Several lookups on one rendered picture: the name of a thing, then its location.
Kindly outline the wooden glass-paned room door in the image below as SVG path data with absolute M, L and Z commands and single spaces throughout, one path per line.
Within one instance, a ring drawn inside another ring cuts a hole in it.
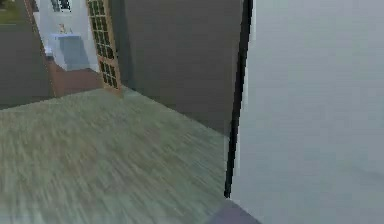
M 109 0 L 85 0 L 104 89 L 121 96 L 121 76 Z

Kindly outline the white bathroom vanity cabinet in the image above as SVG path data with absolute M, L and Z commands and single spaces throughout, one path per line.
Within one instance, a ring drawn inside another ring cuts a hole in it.
M 83 40 L 76 34 L 51 34 L 50 47 L 54 61 L 65 71 L 89 67 Z

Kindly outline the white framed window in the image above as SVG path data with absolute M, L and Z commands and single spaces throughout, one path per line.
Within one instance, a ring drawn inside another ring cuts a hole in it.
M 54 12 L 70 12 L 72 0 L 50 0 Z

